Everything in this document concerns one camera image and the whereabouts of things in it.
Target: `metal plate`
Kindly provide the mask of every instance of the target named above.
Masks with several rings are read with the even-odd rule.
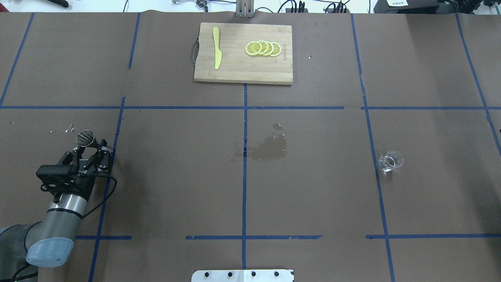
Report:
[[[294,270],[198,270],[191,276],[191,282],[208,281],[294,282]]]

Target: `cutting board handle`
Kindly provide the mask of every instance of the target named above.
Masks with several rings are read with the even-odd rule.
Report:
[[[196,58],[198,57],[198,52],[196,53],[196,57],[195,57],[195,45],[197,45],[197,44],[199,44],[198,37],[196,38],[195,43],[193,43],[193,47],[191,47],[191,59],[192,59],[194,65],[196,65]]]

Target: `metal bracket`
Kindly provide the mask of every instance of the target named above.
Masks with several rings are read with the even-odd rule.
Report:
[[[254,18],[254,0],[236,0],[237,18]]]
[[[294,282],[294,270],[198,270],[191,276],[191,282]]]

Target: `blue joint cover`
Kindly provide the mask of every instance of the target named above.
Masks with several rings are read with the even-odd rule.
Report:
[[[52,237],[38,241],[28,250],[26,262],[42,267],[62,266],[68,260],[73,245],[73,240],[65,237]]]

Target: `lemon slice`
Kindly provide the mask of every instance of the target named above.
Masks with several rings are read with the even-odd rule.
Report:
[[[269,56],[273,53],[273,50],[275,50],[275,47],[270,41],[266,41],[266,44],[268,45],[268,52],[264,53],[263,56]]]
[[[261,52],[262,47],[263,46],[261,45],[261,43],[259,41],[251,41],[251,42],[247,43],[247,45],[245,46],[245,52],[249,56],[255,56],[255,55],[259,54],[259,52]]]
[[[270,48],[269,45],[267,44],[268,41],[264,41],[264,40],[259,40],[258,41],[259,43],[261,43],[261,51],[259,52],[259,55],[262,55],[266,52],[268,52],[268,49]]]
[[[273,51],[270,54],[270,57],[276,57],[280,55],[280,53],[282,52],[282,46],[277,42],[271,42],[271,45],[273,45]]]

